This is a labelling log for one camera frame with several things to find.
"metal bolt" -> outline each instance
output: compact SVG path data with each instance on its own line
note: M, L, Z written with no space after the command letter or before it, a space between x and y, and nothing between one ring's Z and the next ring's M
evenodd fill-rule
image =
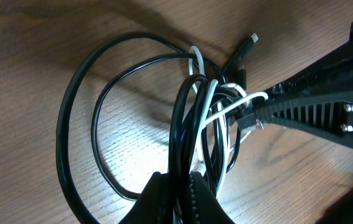
M353 105L345 104L344 109L346 112L353 112Z
M342 124L341 129L344 132L353 132L353 126L351 125Z

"wooden table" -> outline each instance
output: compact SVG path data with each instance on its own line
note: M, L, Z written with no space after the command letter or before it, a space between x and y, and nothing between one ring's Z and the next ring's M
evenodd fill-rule
M76 223L58 183L55 125L66 86L101 42L124 32L160 34L222 64L256 32L245 59L248 90L292 76L348 39L353 1L0 0L0 223ZM70 160L76 187L102 223L133 206L105 183L89 130L99 92L113 76L170 50L132 40L106 52L73 106ZM109 94L99 124L112 173L141 191L167 170L169 122L186 62L164 62L127 78ZM241 147L220 204L236 223L313 223L353 189L353 150L268 125Z

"wooden surface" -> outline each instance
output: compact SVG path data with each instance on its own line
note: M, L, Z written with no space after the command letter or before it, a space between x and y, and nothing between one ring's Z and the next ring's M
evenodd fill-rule
M353 1L0 0L0 223L76 223L58 183L55 125L79 63L98 44L146 30L186 49L197 45L222 64L242 38L260 38L245 60L249 91L279 82L348 39ZM70 160L90 212L117 223L133 206L105 183L94 163L93 106L111 77L169 52L132 40L106 52L73 106ZM116 86L102 109L104 160L130 190L167 170L169 121L186 62L146 68ZM220 204L236 223L313 223L353 189L353 150L268 125L242 145Z

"cable bundle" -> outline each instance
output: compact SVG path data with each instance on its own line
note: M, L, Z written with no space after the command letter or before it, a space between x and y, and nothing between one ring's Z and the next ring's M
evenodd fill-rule
M244 110L245 107L250 104L251 99L258 96L264 97L265 99L268 97L264 92L247 95L239 85L226 82L227 77L232 70L232 66L235 65L237 59L254 46L257 40L256 35L253 35L249 41L245 42L242 47L238 48L234 52L233 57L222 69L214 62L202 57L200 51L195 46L190 50L190 52L194 52L195 54L186 53L183 49L162 37L146 32L134 32L120 35L100 45L83 61L72 77L68 88L66 89L65 96L63 97L57 126L58 177L70 208L81 222L96 222L96 220L81 201L71 178L68 160L68 125L71 107L83 77L101 54L120 42L141 38L157 41L170 47L176 51L176 53L154 56L124 70L122 73L114 77L100 93L95 104L91 123L91 143L95 161L100 173L112 189L124 199L137 200L139 194L124 189L118 184L114 177L105 172L105 166L99 155L97 139L98 119L103 101L111 88L123 78L128 77L141 68L164 60L189 60L190 76L181 85L172 113L168 150L168 172L170 173L173 182L172 186L175 189L178 189L186 183L186 178L190 173L193 152L195 149L198 149L199 160L203 159L206 166L204 178L206 179L210 190L217 196L217 198L221 192L226 172L233 167L237 159L240 143L249 134L245 134L242 138L241 130L238 129L236 143L234 146L231 146L230 137L228 135L230 125L228 118L232 116L234 112ZM213 70L216 79L211 80L206 76L204 70L205 65ZM193 74L193 67L196 67L199 70L199 74ZM196 92L196 99L187 114L184 114L186 99L191 89ZM208 148L206 128L210 123L213 123L215 133L215 144L211 155ZM230 152L233 152L233 155L231 161L227 164Z

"metal connector tip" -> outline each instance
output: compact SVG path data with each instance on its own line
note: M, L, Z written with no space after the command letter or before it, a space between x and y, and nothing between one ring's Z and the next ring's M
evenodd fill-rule
M251 38L254 41L254 43L256 43L259 40L259 38L258 38L256 33L252 34Z

